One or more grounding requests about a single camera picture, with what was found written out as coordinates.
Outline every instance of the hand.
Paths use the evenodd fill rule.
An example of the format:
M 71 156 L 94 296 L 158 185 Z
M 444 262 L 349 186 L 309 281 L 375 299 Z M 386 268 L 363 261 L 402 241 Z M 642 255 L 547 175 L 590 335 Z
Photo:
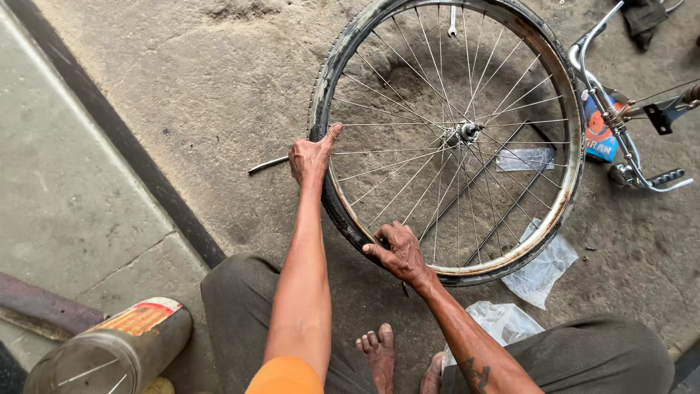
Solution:
M 387 240 L 391 249 L 386 250 L 381 245 L 368 243 L 362 246 L 362 251 L 378 258 L 395 277 L 414 289 L 436 278 L 435 272 L 423 264 L 418 238 L 410 227 L 394 220 L 392 224 L 380 227 L 374 236 Z
M 303 138 L 294 141 L 289 149 L 289 166 L 292 167 L 292 175 L 300 186 L 323 180 L 330 151 L 342 129 L 342 123 L 335 123 L 319 142 L 310 142 Z

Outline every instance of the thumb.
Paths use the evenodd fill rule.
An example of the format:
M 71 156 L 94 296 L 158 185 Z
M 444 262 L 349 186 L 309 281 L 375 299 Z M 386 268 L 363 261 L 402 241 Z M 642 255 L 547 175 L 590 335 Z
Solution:
M 343 129 L 343 124 L 340 122 L 334 123 L 332 126 L 328 128 L 328 132 L 325 134 L 325 137 L 323 137 L 323 142 L 326 144 L 329 144 L 330 146 L 333 146 L 335 143 L 335 140 L 338 139 L 338 136 L 340 136 L 340 131 Z
M 389 250 L 384 249 L 376 243 L 368 243 L 367 245 L 362 246 L 362 251 L 367 255 L 378 258 L 382 263 L 384 263 L 384 261 L 391 256 L 391 252 Z

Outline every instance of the bare foot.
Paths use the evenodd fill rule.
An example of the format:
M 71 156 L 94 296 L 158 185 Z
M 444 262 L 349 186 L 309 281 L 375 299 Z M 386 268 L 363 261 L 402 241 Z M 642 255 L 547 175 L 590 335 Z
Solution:
M 372 368 L 372 378 L 379 394 L 393 393 L 393 331 L 388 323 L 379 327 L 379 340 L 370 331 L 355 341 L 355 347 L 362 351 Z
M 442 387 L 442 359 L 445 352 L 439 352 L 433 356 L 430 366 L 426 369 L 421 380 L 421 394 L 439 394 Z

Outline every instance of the gray trousers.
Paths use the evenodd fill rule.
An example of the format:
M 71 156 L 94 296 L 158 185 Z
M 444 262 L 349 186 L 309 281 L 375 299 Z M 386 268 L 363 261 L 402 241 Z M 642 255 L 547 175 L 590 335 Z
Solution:
M 268 261 L 237 254 L 202 281 L 225 393 L 243 393 L 263 363 L 278 277 Z M 506 350 L 546 393 L 667 394 L 673 380 L 673 363 L 661 340 L 646 326 L 613 315 L 568 322 Z M 442 382 L 442 393 L 469 392 L 456 366 L 445 369 Z M 325 392 L 377 392 L 362 352 L 332 341 Z

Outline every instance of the orange sleeve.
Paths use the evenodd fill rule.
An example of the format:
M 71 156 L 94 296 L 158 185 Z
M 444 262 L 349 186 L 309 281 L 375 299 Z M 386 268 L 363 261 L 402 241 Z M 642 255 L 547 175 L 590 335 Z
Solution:
M 323 394 L 316 372 L 304 360 L 277 357 L 268 361 L 253 376 L 246 394 Z

